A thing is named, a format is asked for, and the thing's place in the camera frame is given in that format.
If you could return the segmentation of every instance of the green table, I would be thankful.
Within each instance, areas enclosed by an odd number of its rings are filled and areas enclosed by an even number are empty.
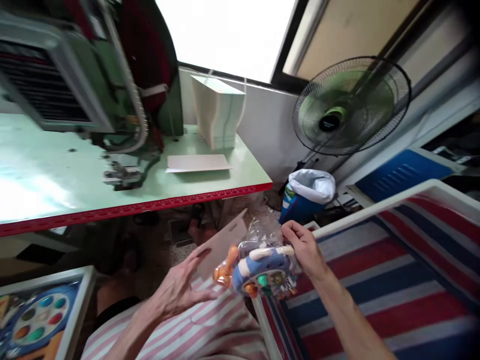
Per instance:
[[[165,137],[161,160],[143,186],[102,183],[102,149],[74,133],[42,131],[27,116],[0,114],[0,237],[269,190],[272,181],[237,135],[235,148],[211,151],[186,125]],[[224,154],[230,170],[166,173],[168,155]]]

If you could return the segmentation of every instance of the electric fan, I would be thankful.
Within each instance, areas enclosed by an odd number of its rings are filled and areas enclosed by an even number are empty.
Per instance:
[[[311,150],[295,171],[315,154],[350,155],[385,139],[405,116],[411,93],[405,71],[376,56],[354,57],[319,73],[293,111],[295,134]]]

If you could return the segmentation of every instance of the window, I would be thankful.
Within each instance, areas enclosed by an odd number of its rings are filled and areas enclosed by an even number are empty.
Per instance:
[[[183,66],[299,94],[357,56],[398,62],[443,0],[156,0]]]
[[[270,83],[295,0],[156,0],[178,61]]]

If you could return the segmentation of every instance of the colorful buttons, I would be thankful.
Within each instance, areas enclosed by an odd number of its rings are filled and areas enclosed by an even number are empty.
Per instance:
[[[47,320],[49,317],[50,317],[50,310],[47,310],[47,311],[45,311],[45,312],[42,312],[40,315],[38,315],[38,316],[36,317],[36,320],[37,320],[38,322],[40,322],[40,321],[45,321],[45,320]]]
[[[266,296],[272,296],[272,290],[269,287],[264,287],[262,290]]]
[[[54,305],[55,309],[60,309],[60,308],[62,308],[62,307],[65,305],[66,302],[67,302],[67,301],[66,301],[65,298],[63,298],[63,297],[60,298],[60,299],[58,299],[57,301],[55,301],[55,305]]]
[[[50,304],[53,303],[53,302],[54,302],[54,297],[53,296],[47,296],[42,301],[40,301],[40,306],[42,308],[46,308],[47,306],[50,306]]]
[[[260,286],[263,288],[269,285],[269,277],[265,274],[260,275],[257,280]]]
[[[35,316],[35,309],[30,309],[30,310],[25,311],[25,313],[21,316],[21,319],[23,321],[28,321],[31,318],[33,318],[34,316]]]
[[[45,333],[45,328],[39,327],[28,336],[28,341],[37,341],[44,335],[44,333]]]
[[[49,325],[55,325],[55,324],[58,324],[60,322],[60,320],[62,320],[62,313],[59,312],[59,313],[56,313],[55,315],[53,315],[50,320],[48,320],[48,324]]]
[[[282,276],[281,272],[277,272],[272,276],[272,278],[275,284],[277,285],[282,285],[284,283],[284,277]]]
[[[257,287],[255,286],[255,283],[250,282],[247,285],[245,285],[245,291],[247,292],[248,295],[250,295],[251,298],[255,299],[257,297]]]
[[[15,340],[18,340],[18,339],[21,339],[21,338],[24,338],[25,336],[27,336],[27,334],[29,333],[30,331],[30,326],[24,326],[22,328],[20,328],[20,330],[18,330],[15,334],[15,336],[13,337]]]

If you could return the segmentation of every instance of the cardboard sheet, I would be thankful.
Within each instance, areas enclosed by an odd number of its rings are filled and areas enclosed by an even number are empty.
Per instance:
[[[225,155],[171,155],[167,157],[167,173],[228,170],[232,166]]]
[[[232,245],[238,245],[247,234],[244,216],[247,209],[238,214],[224,228],[212,236],[201,247],[210,248],[211,252],[198,266],[197,272],[202,279],[210,279],[215,268],[220,265],[229,253]]]

